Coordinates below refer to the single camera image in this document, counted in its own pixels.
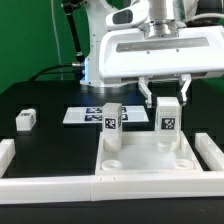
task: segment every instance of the white plastic part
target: white plastic part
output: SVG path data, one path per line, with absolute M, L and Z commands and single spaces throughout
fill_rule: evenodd
M 129 10 L 133 14 L 133 19 L 130 23 L 114 24 L 113 17 L 116 13 Z M 136 3 L 130 7 L 122 9 L 118 12 L 112 13 L 106 17 L 106 25 L 108 30 L 118 30 L 118 29 L 127 29 L 131 27 L 136 27 L 142 24 L 148 17 L 149 14 L 149 1 L 141 0 L 139 3 Z
M 221 76 L 224 72 L 223 32 L 222 27 L 187 28 L 179 30 L 179 37 L 145 40 L 144 33 L 137 28 L 111 31 L 104 36 L 101 43 L 101 79 L 104 82 L 107 79 L 111 81 L 134 77 L 149 77 L 151 80 L 161 81 L 178 80 L 179 76 L 175 74 L 203 72 L 205 78 Z M 185 46 L 186 39 L 190 43 L 194 41 L 195 46 Z M 151 50 L 134 50 L 141 49 L 145 42 L 146 48 L 150 48 L 149 44 L 153 42 Z M 118 44 L 128 46 L 120 45 L 122 50 L 119 52 Z M 168 44 L 171 44 L 169 49 L 164 49 Z
M 197 133 L 195 148 L 212 171 L 224 171 L 224 153 L 206 133 Z
M 175 97 L 158 97 L 155 132 L 160 152 L 179 148 L 182 108 Z
M 15 153 L 16 153 L 15 144 L 13 139 L 4 139 L 1 141 L 0 143 L 0 178 L 5 173 Z
M 179 148 L 176 150 L 169 148 L 169 152 L 166 153 L 158 151 L 156 132 L 123 132 L 121 150 L 116 152 L 105 150 L 103 133 L 101 133 L 95 174 L 117 176 L 155 172 L 176 173 L 181 171 L 181 164 L 177 160 L 192 161 L 194 165 L 190 168 L 185 163 L 186 168 L 190 171 L 202 171 L 182 132 L 180 133 Z M 108 163 L 108 167 L 112 167 L 111 169 L 105 169 L 105 164 Z
M 36 111 L 34 109 L 22 110 L 16 117 L 17 131 L 30 131 L 36 123 Z
M 106 103 L 103 106 L 103 139 L 107 151 L 121 149 L 122 105 Z
M 0 180 L 0 204 L 90 201 L 90 192 L 90 176 Z

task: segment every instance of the black and white marker card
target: black and white marker card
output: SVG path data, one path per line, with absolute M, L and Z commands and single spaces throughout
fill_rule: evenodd
M 63 124 L 102 123 L 102 107 L 69 107 Z M 143 106 L 123 106 L 122 122 L 148 122 Z
M 87 107 L 87 114 L 102 114 L 102 107 Z
M 102 115 L 86 115 L 85 121 L 102 121 Z

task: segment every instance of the black cable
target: black cable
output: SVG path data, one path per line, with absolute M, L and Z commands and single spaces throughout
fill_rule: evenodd
M 49 68 L 45 68 L 45 69 L 39 71 L 36 75 L 32 76 L 28 81 L 35 81 L 36 78 L 38 78 L 40 75 L 42 75 L 42 74 L 44 74 L 48 71 L 59 69 L 59 68 L 68 68 L 68 67 L 72 67 L 72 64 L 69 63 L 69 64 L 63 64 L 63 65 L 55 65 L 55 66 L 52 66 L 52 67 L 49 67 Z

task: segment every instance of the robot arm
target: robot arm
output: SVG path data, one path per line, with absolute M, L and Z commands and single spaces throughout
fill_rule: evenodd
M 144 12 L 141 19 L 136 19 L 140 24 L 112 23 L 116 15 L 127 10 L 131 10 L 133 18 L 140 18 L 140 8 Z M 184 105 L 191 79 L 222 76 L 223 27 L 186 28 L 184 11 L 182 0 L 143 0 L 108 15 L 106 24 L 114 30 L 108 32 L 101 42 L 101 80 L 104 83 L 107 80 L 110 83 L 119 79 L 121 83 L 136 80 L 146 97 L 147 106 L 151 107 L 149 81 L 179 81 L 182 89 L 178 99 Z

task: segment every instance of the white plastic housing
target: white plastic housing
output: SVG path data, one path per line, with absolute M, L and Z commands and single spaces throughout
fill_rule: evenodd
M 221 76 L 224 73 L 222 32 L 222 27 L 187 28 L 179 30 L 179 37 L 146 40 L 139 29 L 111 31 L 104 36 L 101 44 L 101 79 L 106 82 L 107 79 L 145 76 L 152 80 L 175 80 L 178 77 L 173 74 L 191 73 L 200 77 Z M 173 40 L 172 46 L 168 45 L 169 42 L 163 43 L 170 40 Z M 199 46 L 191 46 L 191 40 Z M 142 43 L 151 41 L 154 49 L 134 50 L 139 48 L 138 43 L 142 46 Z M 118 51 L 118 44 L 129 44 L 129 47 L 123 45 L 122 51 Z

